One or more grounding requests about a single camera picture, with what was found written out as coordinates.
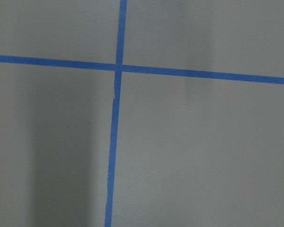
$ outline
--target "vertical blue line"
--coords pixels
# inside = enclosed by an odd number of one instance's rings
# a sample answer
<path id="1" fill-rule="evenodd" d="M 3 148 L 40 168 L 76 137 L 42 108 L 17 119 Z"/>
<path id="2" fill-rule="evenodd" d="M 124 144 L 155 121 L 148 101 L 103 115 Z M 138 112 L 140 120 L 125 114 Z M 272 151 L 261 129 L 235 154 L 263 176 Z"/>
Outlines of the vertical blue line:
<path id="1" fill-rule="evenodd" d="M 127 0 L 120 0 L 117 50 L 116 50 L 116 59 L 115 59 L 115 65 L 116 65 L 115 82 L 114 82 L 115 97 L 113 100 L 112 124 L 110 130 L 105 227 L 111 227 L 112 225 L 114 181 L 115 181 L 115 158 L 116 158 L 116 148 L 117 148 L 119 105 L 120 105 L 120 92 L 121 92 L 121 80 L 122 80 L 126 6 L 127 6 Z"/>

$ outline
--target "blue tape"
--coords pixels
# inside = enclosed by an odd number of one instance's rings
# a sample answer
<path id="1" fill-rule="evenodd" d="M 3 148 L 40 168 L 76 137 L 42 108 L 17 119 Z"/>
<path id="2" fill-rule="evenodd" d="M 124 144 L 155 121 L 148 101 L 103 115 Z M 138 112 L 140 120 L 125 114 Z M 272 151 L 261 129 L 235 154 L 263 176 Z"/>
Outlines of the blue tape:
<path id="1" fill-rule="evenodd" d="M 114 182 L 115 182 L 115 158 L 116 158 L 116 149 L 117 149 L 119 106 L 120 106 L 120 93 L 121 93 L 121 81 L 122 81 L 126 6 L 127 6 L 127 0 L 120 0 L 117 50 L 116 50 L 116 60 L 115 60 L 116 63 L 115 82 L 114 82 L 115 97 L 113 100 L 112 124 L 110 131 L 105 227 L 111 227 L 112 225 Z"/>
<path id="2" fill-rule="evenodd" d="M 144 67 L 144 66 L 133 66 L 133 65 L 123 65 L 122 70 L 123 72 L 133 72 L 133 73 L 148 73 L 148 74 L 182 76 L 182 77 L 226 79 L 226 80 L 238 80 L 238 81 L 249 81 L 249 82 L 259 82 L 259 83 L 284 84 L 284 78 L 282 77 L 267 77 L 267 76 L 225 73 L 225 72 L 177 70 L 177 69 Z"/>
<path id="3" fill-rule="evenodd" d="M 56 59 L 45 59 L 45 58 L 29 58 L 29 57 L 0 55 L 0 62 L 27 64 L 27 65 L 57 66 L 57 67 L 89 69 L 89 70 L 115 71 L 114 64 L 86 62 L 86 61 L 67 61 L 67 60 L 56 60 Z"/>

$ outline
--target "horizontal blue line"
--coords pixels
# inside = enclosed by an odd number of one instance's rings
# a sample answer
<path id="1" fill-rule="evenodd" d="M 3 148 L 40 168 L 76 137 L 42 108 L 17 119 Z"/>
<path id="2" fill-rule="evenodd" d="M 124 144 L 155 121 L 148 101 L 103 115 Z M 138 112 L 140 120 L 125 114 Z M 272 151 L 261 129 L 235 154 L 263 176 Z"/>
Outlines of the horizontal blue line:
<path id="1" fill-rule="evenodd" d="M 115 71 L 115 64 L 0 55 L 0 62 Z"/>
<path id="2" fill-rule="evenodd" d="M 134 73 L 182 76 L 182 77 L 226 79 L 226 80 L 238 80 L 238 81 L 249 81 L 249 82 L 260 82 L 260 83 L 271 83 L 271 84 L 284 84 L 284 78 L 282 77 L 256 76 L 256 75 L 235 74 L 235 73 L 225 73 L 225 72 L 177 70 L 177 69 L 134 66 L 134 65 L 123 65 L 122 71 L 134 72 Z"/>

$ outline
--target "gray surface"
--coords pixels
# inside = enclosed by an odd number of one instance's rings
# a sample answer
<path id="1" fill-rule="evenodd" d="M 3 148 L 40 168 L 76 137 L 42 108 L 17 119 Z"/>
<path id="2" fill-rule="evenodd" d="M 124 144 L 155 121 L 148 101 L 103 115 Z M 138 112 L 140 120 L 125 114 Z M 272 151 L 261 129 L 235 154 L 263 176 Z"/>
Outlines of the gray surface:
<path id="1" fill-rule="evenodd" d="M 0 54 L 115 62 L 116 0 L 0 0 Z"/>
<path id="2" fill-rule="evenodd" d="M 0 63 L 0 227 L 104 226 L 113 73 Z"/>
<path id="3" fill-rule="evenodd" d="M 124 64 L 284 77 L 284 0 L 130 0 Z"/>
<path id="4" fill-rule="evenodd" d="M 114 227 L 284 226 L 284 86 L 125 73 Z"/>

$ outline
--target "blue tape strip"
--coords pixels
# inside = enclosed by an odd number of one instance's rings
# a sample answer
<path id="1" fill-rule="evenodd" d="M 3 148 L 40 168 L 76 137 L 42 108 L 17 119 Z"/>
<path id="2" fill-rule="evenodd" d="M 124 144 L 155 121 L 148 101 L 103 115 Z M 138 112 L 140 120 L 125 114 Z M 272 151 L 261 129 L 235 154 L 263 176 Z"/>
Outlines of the blue tape strip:
<path id="1" fill-rule="evenodd" d="M 117 50 L 116 50 L 116 60 L 115 60 L 116 63 L 115 83 L 114 83 L 115 97 L 113 100 L 112 125 L 110 131 L 105 227 L 111 227 L 112 225 L 114 182 L 115 182 L 115 158 L 116 158 L 116 149 L 117 149 L 119 106 L 120 106 L 120 93 L 121 93 L 121 81 L 122 81 L 126 6 L 127 6 L 127 0 L 120 0 L 118 39 L 117 39 Z"/>
<path id="2" fill-rule="evenodd" d="M 29 58 L 29 57 L 0 55 L 0 62 L 115 71 L 114 64 L 86 62 L 86 61 L 67 61 L 67 60 L 56 60 L 56 59 L 45 59 L 45 58 Z"/>
<path id="3" fill-rule="evenodd" d="M 227 79 L 227 80 L 239 80 L 239 81 L 250 81 L 250 82 L 260 82 L 260 83 L 271 83 L 271 84 L 284 84 L 284 78 L 282 77 L 267 77 L 267 76 L 245 75 L 245 74 L 224 73 L 224 72 L 177 70 L 177 69 L 155 68 L 155 67 L 144 67 L 144 66 L 133 66 L 133 65 L 123 65 L 122 71 L 134 72 L 134 73 L 182 76 L 182 77 Z"/>

